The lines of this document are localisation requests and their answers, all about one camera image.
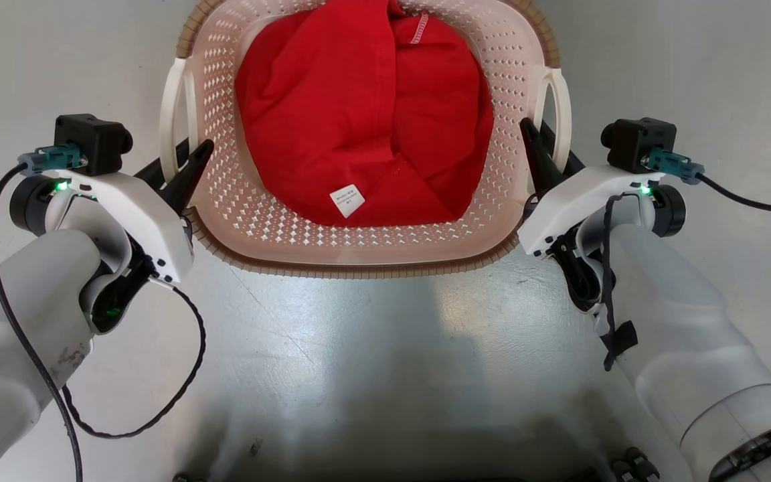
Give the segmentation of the red garment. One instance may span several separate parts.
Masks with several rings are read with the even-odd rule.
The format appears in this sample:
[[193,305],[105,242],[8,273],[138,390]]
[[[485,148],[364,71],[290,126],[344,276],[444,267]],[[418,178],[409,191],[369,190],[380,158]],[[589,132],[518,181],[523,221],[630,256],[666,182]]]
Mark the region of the red garment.
[[[493,104],[465,40],[398,0],[327,0],[267,25],[235,80],[261,182],[310,222],[382,228],[458,220],[485,167]],[[330,194],[366,202],[351,217]]]

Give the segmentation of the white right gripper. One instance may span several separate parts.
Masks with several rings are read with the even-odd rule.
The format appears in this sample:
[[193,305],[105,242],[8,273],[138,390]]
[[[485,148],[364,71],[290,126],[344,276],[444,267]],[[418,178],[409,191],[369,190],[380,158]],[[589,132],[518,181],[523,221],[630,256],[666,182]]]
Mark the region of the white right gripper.
[[631,222],[650,228],[659,237],[672,237],[682,229],[686,204],[673,186],[658,184],[662,173],[632,174],[615,167],[587,167],[569,150],[563,170],[553,159],[556,134],[547,122],[536,128],[530,118],[519,123],[533,192],[544,195],[523,225],[518,241],[527,255],[541,257],[572,228],[578,229],[576,253],[586,254],[583,240],[593,241],[602,229],[608,200],[622,213],[615,224]]

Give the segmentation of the white garment care tag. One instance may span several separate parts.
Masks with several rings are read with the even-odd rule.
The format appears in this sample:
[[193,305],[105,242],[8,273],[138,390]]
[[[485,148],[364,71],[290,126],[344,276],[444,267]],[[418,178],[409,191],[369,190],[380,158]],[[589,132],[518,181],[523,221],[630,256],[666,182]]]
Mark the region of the white garment care tag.
[[349,184],[341,189],[334,190],[330,194],[331,201],[345,219],[352,216],[361,207],[366,199],[355,184]]

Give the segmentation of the beige perforated laundry basket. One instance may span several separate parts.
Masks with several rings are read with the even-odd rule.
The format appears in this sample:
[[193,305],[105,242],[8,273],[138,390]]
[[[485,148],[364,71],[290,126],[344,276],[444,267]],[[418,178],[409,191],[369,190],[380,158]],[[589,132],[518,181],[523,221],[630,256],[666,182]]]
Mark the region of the beige perforated laundry basket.
[[297,216],[268,193],[254,167],[234,78],[255,36],[272,21],[327,0],[199,0],[185,21],[159,113],[159,160],[177,168],[175,113],[184,97],[190,147],[214,152],[184,211],[193,234],[224,262],[251,272],[309,278],[405,278],[467,272],[518,245],[535,191],[521,125],[543,125],[547,92],[556,123],[550,155],[566,167],[570,96],[553,30],[533,0],[399,0],[410,15],[451,25],[484,68],[495,107],[486,165],[465,216],[444,224],[330,228]]

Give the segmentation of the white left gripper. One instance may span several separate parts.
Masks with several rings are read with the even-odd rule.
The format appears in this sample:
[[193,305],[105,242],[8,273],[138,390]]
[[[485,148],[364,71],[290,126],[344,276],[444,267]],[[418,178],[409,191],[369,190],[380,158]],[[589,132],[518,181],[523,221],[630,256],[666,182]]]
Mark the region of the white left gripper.
[[135,177],[88,177],[75,171],[25,177],[10,198],[10,218],[37,237],[58,230],[84,233],[111,269],[110,280],[132,274],[131,264],[141,258],[149,277],[174,285],[189,274],[195,259],[181,214],[213,151],[210,139],[192,153],[189,139],[181,141],[172,158],[179,171],[167,183],[160,158]]

